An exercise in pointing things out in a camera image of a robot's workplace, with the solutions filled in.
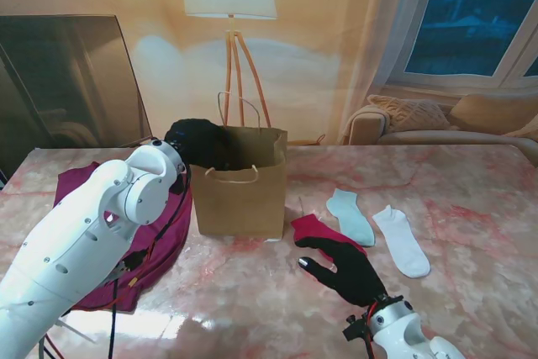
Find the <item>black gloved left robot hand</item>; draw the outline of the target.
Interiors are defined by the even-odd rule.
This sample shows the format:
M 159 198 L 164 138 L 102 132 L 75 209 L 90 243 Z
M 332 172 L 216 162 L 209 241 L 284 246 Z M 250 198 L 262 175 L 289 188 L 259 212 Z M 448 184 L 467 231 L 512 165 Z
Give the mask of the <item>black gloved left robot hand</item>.
M 229 136 L 207 119 L 179 119 L 164 140 L 189 165 L 219 171 L 229 168 Z

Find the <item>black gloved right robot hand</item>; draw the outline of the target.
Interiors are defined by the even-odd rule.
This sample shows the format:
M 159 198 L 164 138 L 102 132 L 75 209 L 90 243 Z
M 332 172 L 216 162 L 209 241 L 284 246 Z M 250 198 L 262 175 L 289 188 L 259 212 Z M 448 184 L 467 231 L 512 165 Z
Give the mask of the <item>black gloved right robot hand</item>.
M 365 308 L 372 305 L 376 298 L 387 295 L 367 255 L 352 244 L 305 237 L 296 240 L 295 245 L 320 250 L 332 260 L 336 267 L 334 272 L 307 256 L 300 257 L 298 264 L 318 282 L 335 290 L 347 303 Z

